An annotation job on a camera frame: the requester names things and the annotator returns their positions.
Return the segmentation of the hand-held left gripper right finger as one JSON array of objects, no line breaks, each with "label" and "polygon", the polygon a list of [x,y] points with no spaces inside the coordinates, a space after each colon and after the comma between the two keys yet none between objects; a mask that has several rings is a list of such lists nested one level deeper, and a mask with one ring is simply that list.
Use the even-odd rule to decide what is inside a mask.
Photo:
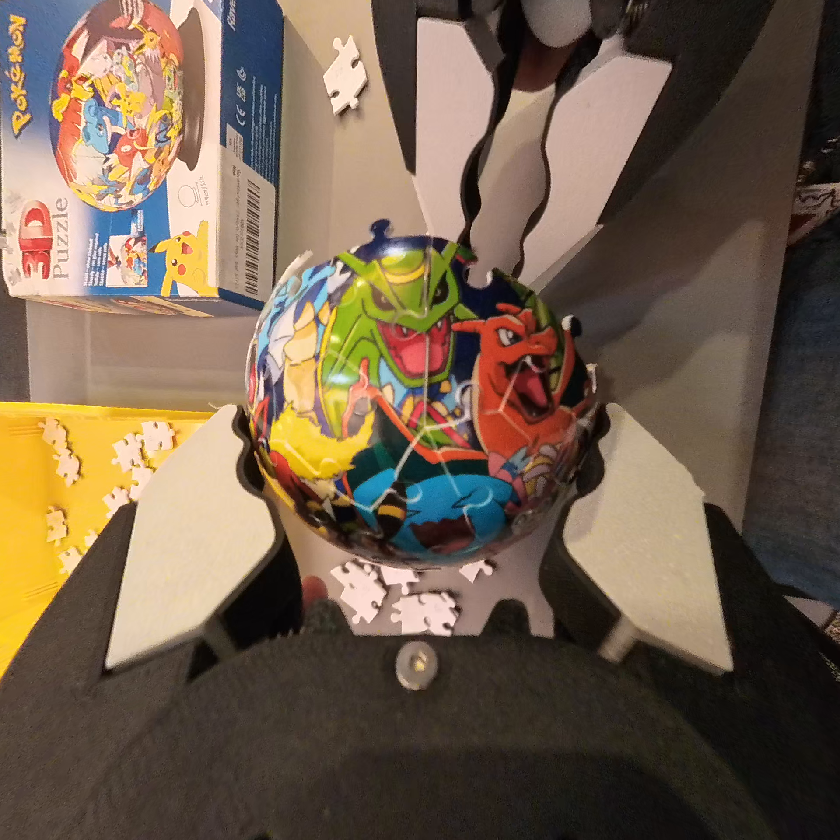
[{"label": "hand-held left gripper right finger", "polygon": [[647,646],[731,672],[705,494],[688,469],[609,403],[572,490],[539,568],[554,632],[613,664]]}]

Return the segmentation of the scattered white puzzle pieces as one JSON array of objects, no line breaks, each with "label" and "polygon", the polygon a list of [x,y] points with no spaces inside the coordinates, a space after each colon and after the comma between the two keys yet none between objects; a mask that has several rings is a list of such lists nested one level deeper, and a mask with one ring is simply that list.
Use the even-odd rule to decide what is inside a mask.
[{"label": "scattered white puzzle pieces", "polygon": [[[56,462],[56,474],[66,488],[72,489],[91,476],[83,471],[83,463],[70,446],[67,427],[56,417],[49,416],[37,424],[41,437],[52,452]],[[132,501],[138,501],[154,475],[152,457],[161,452],[170,452],[175,446],[175,430],[169,423],[147,421],[141,424],[139,434],[124,435],[112,443],[113,457],[106,457],[109,466],[117,466],[128,475],[128,486],[114,486],[101,496],[105,519],[109,522],[117,511]],[[45,540],[58,548],[70,537],[68,506],[54,502],[48,504],[45,512]]]}]

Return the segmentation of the colourful puzzle ball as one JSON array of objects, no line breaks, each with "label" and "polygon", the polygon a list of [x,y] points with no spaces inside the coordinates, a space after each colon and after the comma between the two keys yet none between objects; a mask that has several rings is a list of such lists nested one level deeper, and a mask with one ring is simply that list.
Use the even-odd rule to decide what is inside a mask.
[{"label": "colourful puzzle ball", "polygon": [[312,531],[437,568],[528,536],[568,492],[600,404],[577,318],[428,234],[291,266],[255,327],[246,408],[266,482]]}]

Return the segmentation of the cluster of white puzzle pieces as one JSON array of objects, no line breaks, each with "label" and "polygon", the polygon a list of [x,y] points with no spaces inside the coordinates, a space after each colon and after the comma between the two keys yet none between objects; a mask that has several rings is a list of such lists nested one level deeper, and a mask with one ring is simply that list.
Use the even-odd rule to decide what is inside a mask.
[{"label": "cluster of white puzzle pieces", "polygon": [[374,563],[355,556],[329,573],[351,630],[372,636],[476,636],[496,601],[496,565]]}]

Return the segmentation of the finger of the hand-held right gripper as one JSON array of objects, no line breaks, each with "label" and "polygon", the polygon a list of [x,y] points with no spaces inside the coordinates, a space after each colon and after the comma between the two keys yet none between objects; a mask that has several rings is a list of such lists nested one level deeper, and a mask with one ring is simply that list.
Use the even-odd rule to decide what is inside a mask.
[{"label": "finger of the hand-held right gripper", "polygon": [[665,87],[671,64],[602,46],[553,104],[542,138],[545,193],[521,243],[519,279],[542,292],[602,229],[601,217]]},{"label": "finger of the hand-held right gripper", "polygon": [[480,162],[510,97],[524,20],[416,21],[415,193],[428,234],[470,249]]}]

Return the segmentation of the single white puzzle piece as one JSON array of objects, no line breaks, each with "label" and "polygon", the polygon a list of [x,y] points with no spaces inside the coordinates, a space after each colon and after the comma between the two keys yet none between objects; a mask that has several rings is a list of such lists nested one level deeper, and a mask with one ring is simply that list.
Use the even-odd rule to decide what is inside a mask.
[{"label": "single white puzzle piece", "polygon": [[339,117],[349,109],[358,108],[359,96],[366,87],[368,75],[352,35],[345,40],[334,38],[332,47],[336,56],[323,73],[322,80],[329,96],[332,114]]}]

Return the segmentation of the blue puzzle box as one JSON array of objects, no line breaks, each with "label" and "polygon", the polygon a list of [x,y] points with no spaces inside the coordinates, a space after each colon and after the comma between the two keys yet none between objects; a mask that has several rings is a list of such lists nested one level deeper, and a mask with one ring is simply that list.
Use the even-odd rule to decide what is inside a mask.
[{"label": "blue puzzle box", "polygon": [[9,295],[88,312],[261,310],[283,37],[274,1],[2,2]]}]

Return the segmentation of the person's red printed shoe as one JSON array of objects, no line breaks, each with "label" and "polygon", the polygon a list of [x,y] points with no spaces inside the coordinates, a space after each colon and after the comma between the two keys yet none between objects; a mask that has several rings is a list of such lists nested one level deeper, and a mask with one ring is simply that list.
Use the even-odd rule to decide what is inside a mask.
[{"label": "person's red printed shoe", "polygon": [[792,247],[838,213],[838,160],[805,159],[797,173],[786,245]]}]

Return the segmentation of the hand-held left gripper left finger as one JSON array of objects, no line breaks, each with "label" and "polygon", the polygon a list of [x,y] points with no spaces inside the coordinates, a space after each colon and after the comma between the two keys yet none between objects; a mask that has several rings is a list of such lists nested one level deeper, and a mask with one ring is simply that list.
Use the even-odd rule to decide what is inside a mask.
[{"label": "hand-held left gripper left finger", "polygon": [[143,491],[105,666],[200,642],[218,658],[299,629],[301,581],[245,409],[225,405]]}]

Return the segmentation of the yellow plastic tray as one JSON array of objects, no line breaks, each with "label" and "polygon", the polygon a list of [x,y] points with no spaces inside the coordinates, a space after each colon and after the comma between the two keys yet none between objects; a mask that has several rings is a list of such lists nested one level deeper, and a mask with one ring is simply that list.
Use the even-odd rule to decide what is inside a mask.
[{"label": "yellow plastic tray", "polygon": [[[139,434],[147,421],[175,430],[172,451],[152,457],[155,471],[212,414],[143,408],[33,402],[1,403],[1,667],[5,671],[60,587],[108,523],[101,498],[131,479],[117,466],[112,443]],[[37,424],[58,418],[70,446],[91,476],[66,488]],[[46,542],[48,504],[68,506],[70,537],[57,549]]]}]

